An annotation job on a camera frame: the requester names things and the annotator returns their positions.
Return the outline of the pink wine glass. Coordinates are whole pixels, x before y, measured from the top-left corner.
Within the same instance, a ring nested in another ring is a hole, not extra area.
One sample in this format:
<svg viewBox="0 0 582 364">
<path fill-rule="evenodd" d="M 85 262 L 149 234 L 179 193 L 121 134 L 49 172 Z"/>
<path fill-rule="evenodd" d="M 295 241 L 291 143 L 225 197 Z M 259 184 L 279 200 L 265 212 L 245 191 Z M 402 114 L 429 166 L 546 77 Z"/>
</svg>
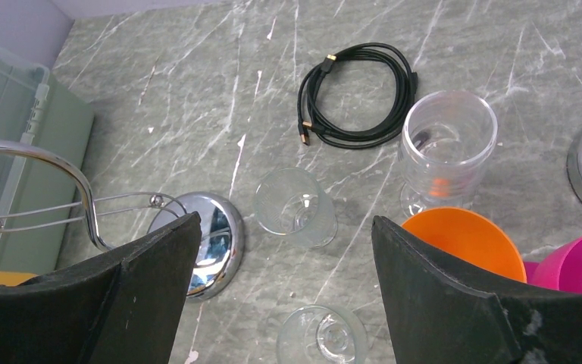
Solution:
<svg viewBox="0 0 582 364">
<path fill-rule="evenodd" d="M 524 267 L 529 284 L 582 294 L 582 237 L 560 246 L 542 262 L 525 262 Z"/>
</svg>

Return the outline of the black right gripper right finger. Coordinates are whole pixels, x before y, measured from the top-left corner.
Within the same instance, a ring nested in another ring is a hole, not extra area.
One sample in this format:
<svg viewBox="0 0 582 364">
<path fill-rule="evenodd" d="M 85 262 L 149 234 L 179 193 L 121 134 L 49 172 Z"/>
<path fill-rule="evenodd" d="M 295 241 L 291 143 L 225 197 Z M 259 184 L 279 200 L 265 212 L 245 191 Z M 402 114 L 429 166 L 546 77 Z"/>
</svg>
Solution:
<svg viewBox="0 0 582 364">
<path fill-rule="evenodd" d="M 582 363 L 582 294 L 496 275 L 383 216 L 371 239 L 398 363 Z"/>
</svg>

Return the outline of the orange wine glass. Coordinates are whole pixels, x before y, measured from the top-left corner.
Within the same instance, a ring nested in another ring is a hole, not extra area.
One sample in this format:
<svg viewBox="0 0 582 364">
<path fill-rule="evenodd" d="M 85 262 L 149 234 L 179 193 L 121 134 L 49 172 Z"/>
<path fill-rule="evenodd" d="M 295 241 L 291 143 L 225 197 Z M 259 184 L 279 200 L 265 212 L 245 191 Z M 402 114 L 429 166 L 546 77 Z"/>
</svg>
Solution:
<svg viewBox="0 0 582 364">
<path fill-rule="evenodd" d="M 428 209 L 405 220 L 402 227 L 472 265 L 527 282 L 524 262 L 515 243 L 503 229 L 476 212 L 456 207 Z"/>
</svg>

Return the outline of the clear wine glass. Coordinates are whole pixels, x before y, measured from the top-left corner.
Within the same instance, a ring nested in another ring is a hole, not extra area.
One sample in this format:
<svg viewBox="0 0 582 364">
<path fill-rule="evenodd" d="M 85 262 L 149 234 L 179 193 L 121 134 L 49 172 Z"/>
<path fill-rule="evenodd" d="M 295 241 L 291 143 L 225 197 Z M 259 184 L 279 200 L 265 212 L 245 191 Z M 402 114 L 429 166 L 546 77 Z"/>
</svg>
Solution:
<svg viewBox="0 0 582 364">
<path fill-rule="evenodd" d="M 364 325 L 341 306 L 303 306 L 286 318 L 277 335 L 278 363 L 364 363 L 367 356 Z"/>
<path fill-rule="evenodd" d="M 281 168 L 266 174 L 253 200 L 262 228 L 305 249 L 326 246 L 338 223 L 332 199 L 313 174 L 302 168 Z"/>
</svg>

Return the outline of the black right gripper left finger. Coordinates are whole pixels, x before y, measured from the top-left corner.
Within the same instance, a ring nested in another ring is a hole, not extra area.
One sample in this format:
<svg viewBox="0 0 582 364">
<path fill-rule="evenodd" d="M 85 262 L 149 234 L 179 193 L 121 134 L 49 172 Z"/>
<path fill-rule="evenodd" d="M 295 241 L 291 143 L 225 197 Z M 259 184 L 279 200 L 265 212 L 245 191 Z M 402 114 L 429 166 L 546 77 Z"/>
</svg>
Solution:
<svg viewBox="0 0 582 364">
<path fill-rule="evenodd" d="M 166 363 L 202 237 L 197 212 L 14 287 L 0 285 L 0 363 Z"/>
</svg>

